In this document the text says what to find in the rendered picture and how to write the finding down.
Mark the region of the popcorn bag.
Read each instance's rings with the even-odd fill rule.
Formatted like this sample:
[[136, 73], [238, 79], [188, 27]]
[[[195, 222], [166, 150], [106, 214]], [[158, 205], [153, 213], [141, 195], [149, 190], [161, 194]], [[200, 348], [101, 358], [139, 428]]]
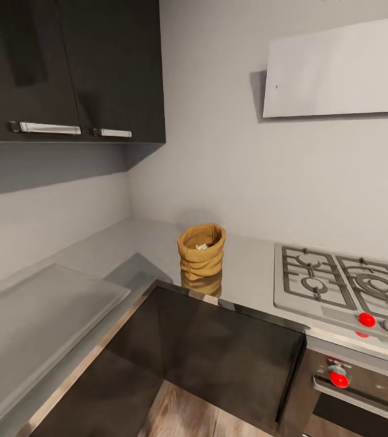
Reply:
[[226, 230], [213, 223], [193, 225], [180, 236], [180, 267], [189, 280], [214, 276], [221, 270], [225, 239]]

